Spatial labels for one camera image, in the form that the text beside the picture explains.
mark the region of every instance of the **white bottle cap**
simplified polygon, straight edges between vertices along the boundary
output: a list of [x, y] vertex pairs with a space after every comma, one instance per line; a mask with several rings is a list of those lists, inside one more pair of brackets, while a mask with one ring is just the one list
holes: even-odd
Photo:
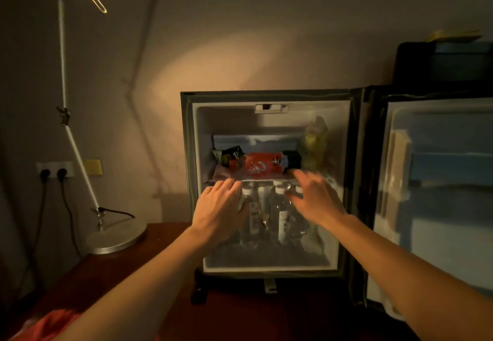
[[276, 186], [276, 193], [279, 195], [283, 195], [286, 192], [287, 188], [284, 185]]

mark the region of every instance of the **round metal lamp base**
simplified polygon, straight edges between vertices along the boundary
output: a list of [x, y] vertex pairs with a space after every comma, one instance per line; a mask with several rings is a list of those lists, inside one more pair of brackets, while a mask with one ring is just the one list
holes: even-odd
[[114, 224], [104, 224], [101, 231], [91, 233], [86, 238], [90, 254], [108, 254], [123, 250], [137, 243], [147, 229], [147, 223], [134, 218]]

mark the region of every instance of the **mini fridge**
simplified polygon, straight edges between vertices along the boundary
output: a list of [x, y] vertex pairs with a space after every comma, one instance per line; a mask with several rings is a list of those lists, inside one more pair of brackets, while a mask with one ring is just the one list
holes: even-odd
[[[348, 213], [493, 294], [491, 92], [490, 82], [183, 92], [191, 209], [213, 182], [213, 149], [240, 145], [245, 152], [295, 150], [310, 122], [323, 119], [330, 163], [326, 175]], [[262, 241], [254, 251], [246, 251], [233, 236], [203, 260], [200, 275], [339, 277], [348, 282], [355, 304], [402, 319], [335, 237], [315, 228], [322, 246], [317, 253]]]

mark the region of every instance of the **white label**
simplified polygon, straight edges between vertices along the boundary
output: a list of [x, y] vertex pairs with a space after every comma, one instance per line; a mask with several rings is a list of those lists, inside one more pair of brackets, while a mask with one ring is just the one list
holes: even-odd
[[250, 202], [250, 234], [258, 234], [258, 225], [260, 223], [260, 212], [257, 202]]
[[287, 211], [279, 212], [279, 242], [286, 242], [287, 229], [288, 229], [289, 215]]

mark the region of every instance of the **white wall socket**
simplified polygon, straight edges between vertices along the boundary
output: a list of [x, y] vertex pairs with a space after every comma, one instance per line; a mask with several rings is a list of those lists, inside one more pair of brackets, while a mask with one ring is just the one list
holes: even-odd
[[56, 179], [57, 172], [61, 168], [65, 168], [67, 170], [67, 176], [65, 177], [73, 177], [73, 163], [70, 161], [66, 162], [39, 162], [36, 163], [37, 172], [41, 173], [42, 170], [48, 169], [50, 170], [50, 178]]

